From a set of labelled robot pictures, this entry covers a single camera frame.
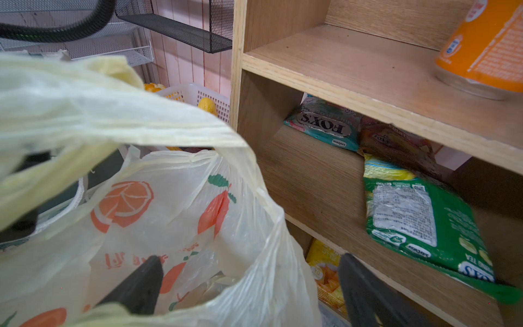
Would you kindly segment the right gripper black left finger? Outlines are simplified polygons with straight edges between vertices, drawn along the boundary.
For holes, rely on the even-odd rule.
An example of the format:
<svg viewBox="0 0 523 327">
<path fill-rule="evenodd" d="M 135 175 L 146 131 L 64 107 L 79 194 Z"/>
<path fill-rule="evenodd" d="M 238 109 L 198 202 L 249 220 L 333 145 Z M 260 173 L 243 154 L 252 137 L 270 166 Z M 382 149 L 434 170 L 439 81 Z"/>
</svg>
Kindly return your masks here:
<svg viewBox="0 0 523 327">
<path fill-rule="evenodd" d="M 141 316 L 154 314 L 163 282 L 163 267 L 159 256 L 151 256 L 121 282 L 98 306 L 117 303 L 129 313 Z"/>
</svg>

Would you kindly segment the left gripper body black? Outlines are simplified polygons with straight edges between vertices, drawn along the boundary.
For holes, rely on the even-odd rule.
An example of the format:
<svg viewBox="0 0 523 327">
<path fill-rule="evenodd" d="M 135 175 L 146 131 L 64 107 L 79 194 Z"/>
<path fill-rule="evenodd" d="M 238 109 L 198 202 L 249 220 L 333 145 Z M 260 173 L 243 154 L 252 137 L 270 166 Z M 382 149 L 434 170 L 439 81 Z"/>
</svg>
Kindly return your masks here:
<svg viewBox="0 0 523 327">
<path fill-rule="evenodd" d="M 62 151 L 30 155 L 1 182 L 1 242 L 28 237 L 37 230 L 38 215 L 60 200 L 106 181 L 123 165 L 118 151 Z"/>
</svg>

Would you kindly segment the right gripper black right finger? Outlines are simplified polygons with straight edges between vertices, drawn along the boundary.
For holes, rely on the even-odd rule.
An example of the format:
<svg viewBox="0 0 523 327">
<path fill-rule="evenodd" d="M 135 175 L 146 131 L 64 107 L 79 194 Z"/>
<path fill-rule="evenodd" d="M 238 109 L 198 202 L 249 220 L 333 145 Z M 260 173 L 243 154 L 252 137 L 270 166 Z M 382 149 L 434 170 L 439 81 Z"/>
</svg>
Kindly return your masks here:
<svg viewBox="0 0 523 327">
<path fill-rule="evenodd" d="M 340 257 L 339 279 L 352 326 L 432 325 L 350 253 Z"/>
</svg>

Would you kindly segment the yellow plastic bag orange print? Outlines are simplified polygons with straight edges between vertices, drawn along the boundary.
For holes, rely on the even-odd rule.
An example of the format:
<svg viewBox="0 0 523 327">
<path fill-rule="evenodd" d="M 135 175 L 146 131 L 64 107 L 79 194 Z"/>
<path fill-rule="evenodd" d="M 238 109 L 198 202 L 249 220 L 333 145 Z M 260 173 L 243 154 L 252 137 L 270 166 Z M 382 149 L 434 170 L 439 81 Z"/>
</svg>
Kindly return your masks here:
<svg viewBox="0 0 523 327">
<path fill-rule="evenodd" d="M 26 155 L 128 153 L 88 199 L 1 252 L 2 326 L 320 326 L 313 276 L 227 123 L 144 90 L 125 58 L 1 55 L 1 182 Z M 151 256 L 154 314 L 98 306 Z"/>
</svg>

